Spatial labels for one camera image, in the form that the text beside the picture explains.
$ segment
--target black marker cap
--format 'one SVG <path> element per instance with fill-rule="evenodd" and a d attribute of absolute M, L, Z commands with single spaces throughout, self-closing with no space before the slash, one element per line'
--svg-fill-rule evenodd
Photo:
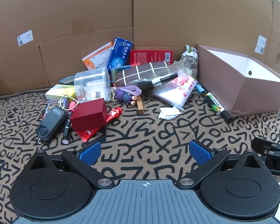
<path fill-rule="evenodd" d="M 223 119 L 226 121 L 227 124 L 233 121 L 233 118 L 230 116 L 230 114 L 228 114 L 226 110 L 223 110 L 221 112 L 221 116 L 223 117 Z"/>

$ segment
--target purple doll keychain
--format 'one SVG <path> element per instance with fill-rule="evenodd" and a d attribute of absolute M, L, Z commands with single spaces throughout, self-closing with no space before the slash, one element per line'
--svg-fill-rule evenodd
<path fill-rule="evenodd" d="M 137 96 L 139 96 L 142 91 L 140 88 L 133 85 L 127 87 L 112 87 L 111 92 L 113 94 L 113 100 L 135 106 L 137 104 Z"/>

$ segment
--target red box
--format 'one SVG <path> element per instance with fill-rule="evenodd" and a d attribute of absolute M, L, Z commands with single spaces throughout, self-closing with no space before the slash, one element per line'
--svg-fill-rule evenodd
<path fill-rule="evenodd" d="M 104 99 L 78 104 L 70 121 L 75 132 L 106 126 L 107 108 Z"/>
<path fill-rule="evenodd" d="M 172 50 L 131 50 L 131 65 L 146 64 L 148 62 L 165 61 L 170 65 L 173 63 Z"/>

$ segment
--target dark red jewelry box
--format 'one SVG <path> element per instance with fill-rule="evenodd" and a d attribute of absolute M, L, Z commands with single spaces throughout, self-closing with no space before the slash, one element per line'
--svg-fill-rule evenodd
<path fill-rule="evenodd" d="M 106 126 L 107 108 L 104 99 L 78 104 L 70 121 L 75 132 Z"/>

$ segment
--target metal screw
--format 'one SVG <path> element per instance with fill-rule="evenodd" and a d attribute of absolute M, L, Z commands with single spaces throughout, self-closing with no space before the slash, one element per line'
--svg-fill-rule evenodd
<path fill-rule="evenodd" d="M 112 184 L 112 181 L 110 179 L 100 179 L 98 181 L 98 185 L 100 186 L 108 186 L 110 184 Z"/>
<path fill-rule="evenodd" d="M 181 185 L 186 185 L 186 186 L 188 186 L 188 185 L 192 185 L 192 184 L 194 183 L 194 180 L 193 180 L 193 179 L 189 179 L 189 178 L 184 178 L 184 179 L 181 179 L 181 180 L 179 181 L 179 183 L 180 183 Z"/>

